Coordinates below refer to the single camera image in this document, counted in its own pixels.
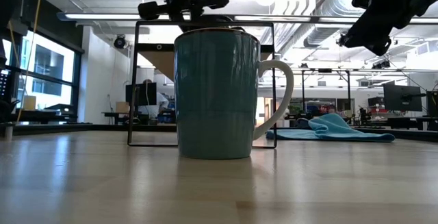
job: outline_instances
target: table surface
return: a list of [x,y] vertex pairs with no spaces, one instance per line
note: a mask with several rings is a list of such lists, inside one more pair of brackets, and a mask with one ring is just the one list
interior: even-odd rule
[[438,223],[433,143],[279,141],[242,160],[191,160],[177,148],[128,147],[126,137],[0,143],[0,223]]

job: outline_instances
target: fluorescent light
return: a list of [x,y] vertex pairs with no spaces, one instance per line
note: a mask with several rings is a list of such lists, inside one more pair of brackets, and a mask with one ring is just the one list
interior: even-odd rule
[[356,23],[357,17],[320,17],[320,23]]
[[418,24],[418,25],[431,24],[431,25],[436,25],[436,24],[438,24],[438,18],[412,18],[411,22],[409,24]]
[[315,24],[317,28],[345,28],[350,29],[351,24],[342,25],[342,24]]
[[[190,20],[190,15],[183,15],[185,20]],[[142,18],[138,14],[58,14],[61,21],[141,21]],[[158,20],[168,21],[168,15],[160,15]]]
[[[303,16],[303,15],[269,15],[269,14],[225,14],[234,16],[236,21],[263,21],[272,23],[312,23],[317,27],[339,27],[340,25],[352,25],[359,17],[330,17],[330,16]],[[97,13],[58,13],[61,21],[141,21],[138,14],[97,14]],[[184,15],[185,20],[190,20],[190,15]],[[169,20],[168,15],[161,15],[159,20]],[[438,25],[438,18],[412,18],[410,25]]]
[[235,16],[237,21],[265,21],[265,22],[275,22],[275,23],[306,23],[310,21],[308,16]]
[[140,15],[138,14],[65,14],[66,18],[71,20],[130,20],[138,21]]

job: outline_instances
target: window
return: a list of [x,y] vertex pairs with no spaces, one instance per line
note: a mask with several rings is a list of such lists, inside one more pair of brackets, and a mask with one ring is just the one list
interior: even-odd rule
[[11,60],[12,43],[8,40],[2,40],[2,41],[3,41],[3,47],[5,48],[5,56],[6,59],[8,59],[6,61],[6,64],[9,65]]
[[21,75],[18,82],[18,99],[21,100],[23,91],[25,95],[36,97],[36,109],[42,110],[56,104],[71,104],[72,87],[64,84],[50,82],[36,77]]
[[35,34],[31,52],[32,32],[22,39],[21,69],[29,67],[25,84],[25,73],[18,79],[18,99],[26,96],[36,97],[37,110],[56,104],[72,104],[75,52]]
[[23,37],[20,68],[72,82],[75,52],[38,34],[34,38],[34,48],[30,55],[33,33]]

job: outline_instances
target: camera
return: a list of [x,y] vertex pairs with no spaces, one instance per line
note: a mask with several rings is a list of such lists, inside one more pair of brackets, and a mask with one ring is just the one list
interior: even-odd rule
[[128,47],[128,42],[125,39],[125,35],[117,35],[114,41],[114,46],[117,49],[126,49]]

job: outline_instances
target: cardboard box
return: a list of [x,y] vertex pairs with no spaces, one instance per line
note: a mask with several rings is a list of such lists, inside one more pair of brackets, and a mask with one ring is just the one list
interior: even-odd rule
[[36,109],[36,97],[25,96],[22,104],[24,110],[34,111]]
[[129,103],[127,103],[125,101],[116,102],[116,113],[128,114],[129,113]]

